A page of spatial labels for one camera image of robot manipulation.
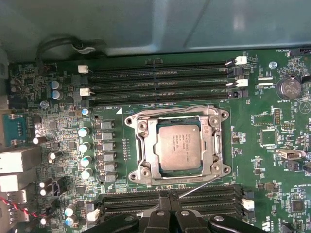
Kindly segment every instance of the red and black wire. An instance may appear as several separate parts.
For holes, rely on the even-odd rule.
[[[31,216],[33,216],[35,218],[45,217],[45,215],[43,215],[43,214],[36,214],[36,212],[31,212],[30,213],[26,208],[22,208],[17,203],[11,202],[8,199],[0,197],[0,201],[2,201],[4,204],[12,206],[16,210],[23,211],[25,214],[31,215]]]

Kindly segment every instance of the cpu socket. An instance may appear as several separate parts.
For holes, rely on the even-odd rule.
[[[221,135],[221,122],[228,117],[229,112],[211,105],[144,110],[127,117],[137,149],[137,169],[129,179],[154,186],[208,182],[229,174]]]

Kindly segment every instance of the green circuit board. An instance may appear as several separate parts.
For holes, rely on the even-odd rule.
[[[197,182],[148,187],[129,180],[129,173],[137,168],[136,138],[133,129],[124,121],[130,115],[147,109],[213,105],[228,111],[230,115],[228,120],[222,123],[222,151],[223,162],[232,168],[232,172],[212,184],[238,184],[255,192],[255,218],[248,220],[250,224],[277,233],[281,231],[282,223],[290,223],[298,232],[308,232],[311,174],[302,168],[308,160],[297,160],[299,168],[291,170],[287,162],[276,154],[277,149],[309,151],[311,146],[310,83],[302,84],[301,95],[295,99],[281,98],[276,91],[276,84],[285,77],[303,77],[310,74],[311,57],[290,56],[289,52],[290,50],[275,49],[103,57],[96,60],[48,63],[45,76],[38,76],[35,64],[11,65],[10,78],[19,79],[22,83],[20,95],[25,105],[22,112],[27,122],[26,144],[31,143],[35,131],[38,130],[33,121],[36,116],[42,118],[38,133],[49,140],[48,143],[41,144],[43,164],[37,168],[38,181],[49,176],[67,178],[68,191],[60,196],[60,208],[55,212],[51,223],[46,226],[40,225],[38,230],[53,233],[78,233],[86,230],[89,226],[80,221],[86,218],[83,207],[77,208],[79,223],[74,227],[64,224],[64,209],[69,203],[96,200],[100,194],[180,189],[202,184]],[[247,56],[247,64],[242,65],[243,75],[248,79],[248,86],[243,88],[247,91],[247,96],[154,104],[110,104],[93,107],[88,116],[81,114],[81,87],[75,81],[79,77],[78,65],[88,65],[91,73],[98,69],[143,67],[150,61],[176,65],[229,60],[238,56]],[[270,69],[271,61],[277,62],[277,68]],[[61,100],[51,98],[51,81],[61,83],[61,91],[64,94]],[[44,100],[49,104],[46,109],[40,107]],[[105,181],[102,159],[98,158],[100,149],[97,145],[100,142],[96,139],[97,131],[94,128],[98,122],[113,122],[113,128],[107,131],[113,132],[114,135],[111,142],[114,144],[117,167],[116,180],[113,182]],[[84,138],[78,136],[78,130],[82,127],[91,129],[91,133]],[[92,148],[82,155],[78,147],[85,142],[89,142]],[[47,154],[55,150],[63,151],[64,155],[50,164]],[[81,179],[84,168],[80,165],[80,160],[86,155],[92,157],[89,167],[94,172],[87,181]],[[39,206],[49,198],[39,197]]]

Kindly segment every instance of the cable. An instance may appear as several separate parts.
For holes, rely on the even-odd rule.
[[[39,47],[37,49],[37,53],[36,53],[36,59],[35,59],[37,66],[38,66],[39,75],[44,74],[44,65],[43,65],[43,61],[42,61],[42,54],[51,48],[61,46],[61,45],[68,45],[68,44],[73,45],[74,48],[76,48],[76,49],[82,49],[83,48],[82,41],[79,40],[78,38],[74,37],[74,36],[51,40],[51,41],[48,41],[46,43],[41,43],[39,45]]]
[[[0,200],[1,200],[4,204],[11,205],[11,206],[14,207],[14,209],[23,211],[23,212],[24,212],[25,214],[27,214],[27,215],[31,215],[31,216],[33,216],[33,217],[35,217],[35,218],[45,217],[45,215],[42,215],[42,214],[37,215],[35,212],[30,213],[27,209],[21,208],[18,204],[13,203],[13,202],[10,202],[9,200],[4,199],[4,198],[2,198],[2,197],[0,197]]]

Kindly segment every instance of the motherboard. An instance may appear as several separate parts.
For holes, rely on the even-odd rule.
[[[11,64],[0,194],[19,207],[2,203],[0,221],[80,233],[176,189],[206,220],[308,232],[310,51],[99,57],[45,63],[43,75]]]

